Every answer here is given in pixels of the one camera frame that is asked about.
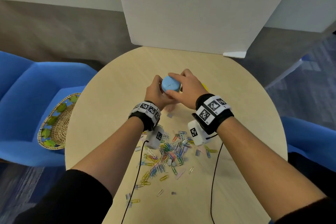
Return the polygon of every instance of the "black cable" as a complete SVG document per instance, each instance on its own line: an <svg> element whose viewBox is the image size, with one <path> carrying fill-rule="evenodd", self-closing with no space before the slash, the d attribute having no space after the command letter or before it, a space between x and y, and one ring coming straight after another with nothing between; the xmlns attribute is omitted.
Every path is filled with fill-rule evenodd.
<svg viewBox="0 0 336 224"><path fill-rule="evenodd" d="M212 218L212 189L213 189L213 182L214 182L214 180L215 180L215 174L216 174L217 163L218 163L218 159L219 159L219 155L220 155L220 153L221 153L222 147L223 147L223 143L222 143L222 145L221 145L221 147L220 147L220 149L219 149L219 152L218 152L218 157L217 157L216 166L215 166L215 171L214 171L214 173L213 173L213 179L212 179L212 185L211 185L210 215L211 215L211 219L212 219L213 224L215 224L215 222L214 222L214 220L213 220L213 218Z"/></svg>
<svg viewBox="0 0 336 224"><path fill-rule="evenodd" d="M210 139L210 138L213 138L215 136L218 136L218 134L214 135L214 136L211 136L211 137L207 137L206 139Z"/></svg>
<svg viewBox="0 0 336 224"><path fill-rule="evenodd" d="M140 172L140 167L141 167L142 151L143 151L143 149L144 149L145 142L148 142L148 141L147 141L147 140L144 141L144 142L143 142L143 145L142 145L142 148L141 148L141 153L140 153L140 164L139 164L138 174L136 175L136 179L135 179L135 183L134 183L133 190L132 190L132 193L131 193L131 197L129 198L129 201L128 201L128 204L127 204L127 207L126 207L126 210L125 210L125 213L124 213L123 220L121 221L121 224L123 224L123 221L124 221L124 218L125 218L125 215L126 215L126 212L127 212L128 206L129 206L129 203L131 202L131 199L132 199L132 196L133 196L133 192L134 192L135 185L137 184L137 180L138 180L138 176L139 176L139 172Z"/></svg>

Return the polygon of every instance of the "green leaf decoration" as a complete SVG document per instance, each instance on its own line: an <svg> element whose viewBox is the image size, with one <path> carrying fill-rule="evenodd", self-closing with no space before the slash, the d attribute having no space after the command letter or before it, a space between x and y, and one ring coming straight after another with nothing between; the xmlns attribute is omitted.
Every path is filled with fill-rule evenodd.
<svg viewBox="0 0 336 224"><path fill-rule="evenodd" d="M47 139L50 136L50 129L47 128L42 129L41 136L44 139Z"/></svg>
<svg viewBox="0 0 336 224"><path fill-rule="evenodd" d="M55 122L57 121L58 116L51 116L48 120L47 120L47 125L48 126L52 126L55 124Z"/></svg>
<svg viewBox="0 0 336 224"><path fill-rule="evenodd" d="M57 107L57 112L63 112L67 107L67 104L66 103L62 103L60 104L58 107Z"/></svg>
<svg viewBox="0 0 336 224"><path fill-rule="evenodd" d="M55 142L53 140L46 140L43 142L45 146L55 147Z"/></svg>
<svg viewBox="0 0 336 224"><path fill-rule="evenodd" d="M71 103L76 103L77 100L78 100L78 96L72 96L72 97L69 98L69 101L70 101Z"/></svg>

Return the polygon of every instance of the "wooden table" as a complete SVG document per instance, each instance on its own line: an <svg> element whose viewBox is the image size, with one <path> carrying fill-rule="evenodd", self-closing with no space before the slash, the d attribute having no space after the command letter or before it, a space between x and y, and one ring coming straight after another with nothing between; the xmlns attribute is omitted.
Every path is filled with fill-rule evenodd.
<svg viewBox="0 0 336 224"><path fill-rule="evenodd" d="M131 109L143 101L146 87L156 74L164 78L168 72L181 73L185 68L189 68L211 93L222 96L243 125L287 159L285 134L275 106L247 70L221 55L140 47L110 62L82 92L66 137L67 169L125 122ZM162 112L160 124L173 137L173 130L187 131L187 123L193 119L191 113L192 110L179 104L172 118ZM221 141L215 137L208 146L219 150ZM217 153L212 153L211 158L206 154L196 157L193 148L184 157L189 161L176 168L178 172L186 169L180 179L175 180L171 168L167 167L167 180L160 182L159 178L164 175L161 174L149 180L150 186L134 191L133 198L141 202L128 209L124 223L212 223L210 193ZM140 151L133 154L104 223L121 222L126 209L125 194L132 191L139 159ZM138 181L150 168L141 166ZM157 197L161 189L164 192ZM270 219L225 147L219 157L213 187L213 218L216 224L267 223Z"/></svg>

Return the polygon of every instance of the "person's right hand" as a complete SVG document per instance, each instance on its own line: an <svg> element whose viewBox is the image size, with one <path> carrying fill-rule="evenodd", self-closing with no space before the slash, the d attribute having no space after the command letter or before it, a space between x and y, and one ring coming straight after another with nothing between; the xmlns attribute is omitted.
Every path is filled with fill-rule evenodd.
<svg viewBox="0 0 336 224"><path fill-rule="evenodd" d="M190 109L196 109L196 100L208 91L202 83L194 76L189 69L184 69L181 74L168 73L168 75L182 84L183 93L174 90L167 90L167 94L184 104Z"/></svg>

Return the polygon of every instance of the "blue lid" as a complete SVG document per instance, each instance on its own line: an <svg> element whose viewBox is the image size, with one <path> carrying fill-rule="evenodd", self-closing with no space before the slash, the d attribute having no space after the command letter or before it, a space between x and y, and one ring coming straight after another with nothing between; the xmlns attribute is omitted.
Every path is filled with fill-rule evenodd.
<svg viewBox="0 0 336 224"><path fill-rule="evenodd" d="M163 78L161 86L164 92L167 92L167 90L175 90L179 92L181 88L181 83L170 76L166 76L165 78Z"/></svg>

